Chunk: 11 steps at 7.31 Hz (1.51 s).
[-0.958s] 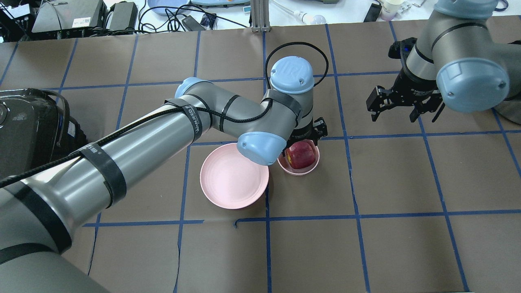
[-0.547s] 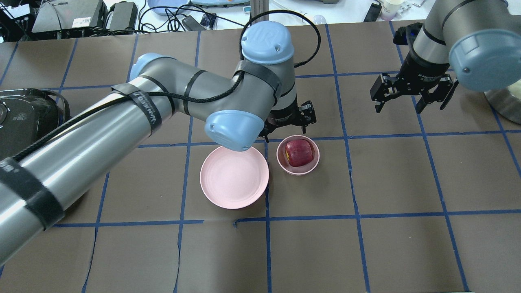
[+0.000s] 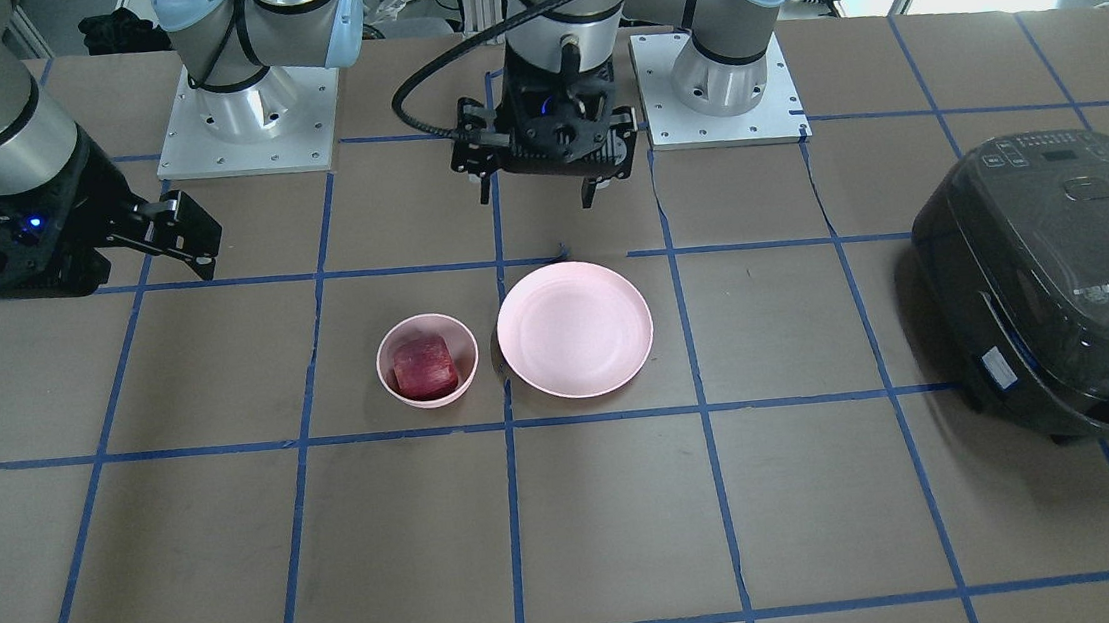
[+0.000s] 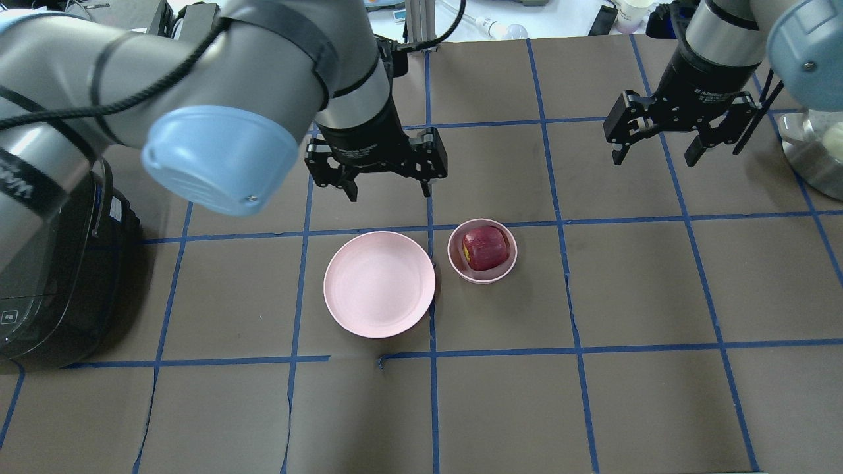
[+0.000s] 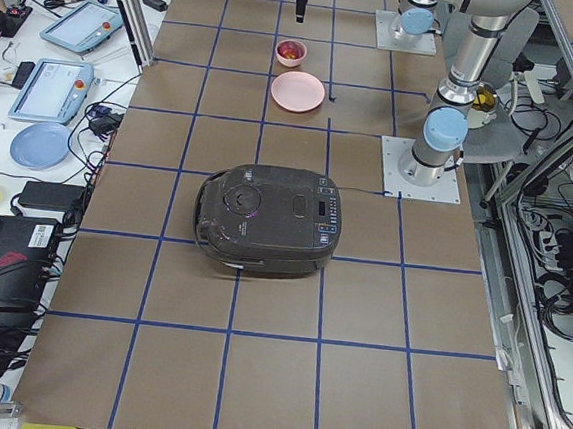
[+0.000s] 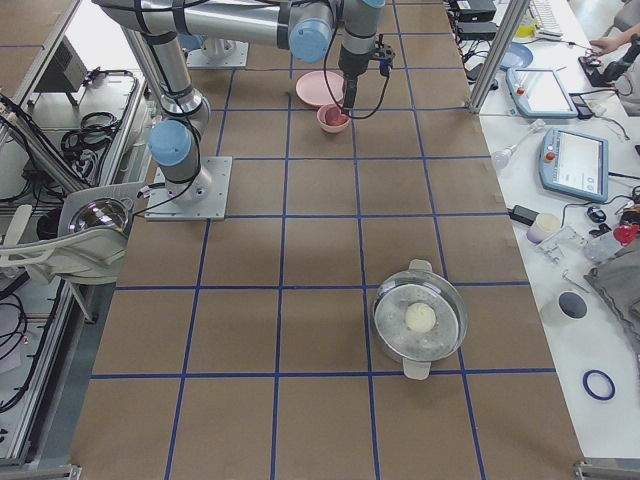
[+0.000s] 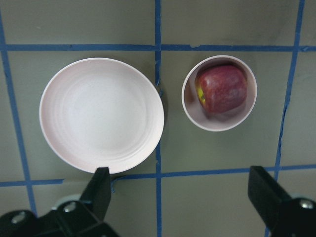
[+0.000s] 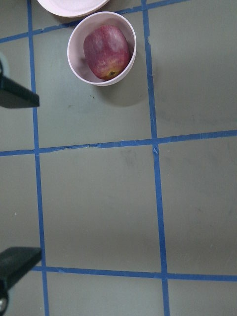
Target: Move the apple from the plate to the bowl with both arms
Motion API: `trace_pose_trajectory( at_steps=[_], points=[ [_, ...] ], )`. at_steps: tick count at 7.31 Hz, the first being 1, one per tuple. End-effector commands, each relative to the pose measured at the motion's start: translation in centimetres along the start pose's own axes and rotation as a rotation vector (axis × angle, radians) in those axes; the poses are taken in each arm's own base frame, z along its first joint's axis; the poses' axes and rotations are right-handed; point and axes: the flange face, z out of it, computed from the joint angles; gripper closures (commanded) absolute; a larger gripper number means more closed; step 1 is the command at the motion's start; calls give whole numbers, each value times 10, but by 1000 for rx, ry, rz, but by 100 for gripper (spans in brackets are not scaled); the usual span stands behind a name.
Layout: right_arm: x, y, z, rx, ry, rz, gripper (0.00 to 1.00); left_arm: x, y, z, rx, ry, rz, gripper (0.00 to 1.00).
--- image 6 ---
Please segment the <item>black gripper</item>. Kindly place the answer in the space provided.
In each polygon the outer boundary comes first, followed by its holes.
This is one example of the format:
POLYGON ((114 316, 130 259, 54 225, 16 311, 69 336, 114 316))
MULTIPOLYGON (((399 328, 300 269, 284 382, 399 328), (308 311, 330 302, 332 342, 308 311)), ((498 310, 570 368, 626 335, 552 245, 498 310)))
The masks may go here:
POLYGON ((345 32, 340 49, 338 66, 343 73, 342 110, 351 111, 357 96, 357 78, 368 69, 369 63, 379 64, 380 74, 388 78, 395 59, 395 51, 383 41, 382 34, 359 36, 345 32))

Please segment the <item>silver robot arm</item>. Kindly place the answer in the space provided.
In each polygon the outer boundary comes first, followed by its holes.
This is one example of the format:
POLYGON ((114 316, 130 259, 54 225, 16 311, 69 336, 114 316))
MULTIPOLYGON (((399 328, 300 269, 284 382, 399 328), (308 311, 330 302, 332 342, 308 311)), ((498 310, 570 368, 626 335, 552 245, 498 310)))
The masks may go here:
POLYGON ((195 203, 211 185, 200 150, 210 120, 210 103, 192 84, 176 33, 145 34, 143 39, 159 75, 160 103, 166 115, 152 128, 148 146, 172 201, 195 203))
POLYGON ((171 117, 191 117, 204 104, 193 86, 180 35, 257 43, 287 50, 300 62, 325 59, 335 33, 342 44, 342 108, 350 111, 370 62, 390 73, 395 53, 378 34, 382 1, 101 1, 99 7, 130 35, 129 44, 171 117))

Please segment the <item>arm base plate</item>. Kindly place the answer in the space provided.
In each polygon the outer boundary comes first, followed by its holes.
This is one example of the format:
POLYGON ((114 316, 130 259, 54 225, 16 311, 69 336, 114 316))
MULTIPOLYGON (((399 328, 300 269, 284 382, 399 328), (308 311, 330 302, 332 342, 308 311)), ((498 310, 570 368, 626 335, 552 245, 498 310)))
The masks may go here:
POLYGON ((248 59, 249 44, 220 38, 205 38, 202 45, 187 55, 190 69, 243 69, 248 59))
POLYGON ((226 206, 233 160, 230 156, 203 157, 199 176, 189 189, 169 183, 150 192, 143 212, 149 221, 222 221, 226 206))

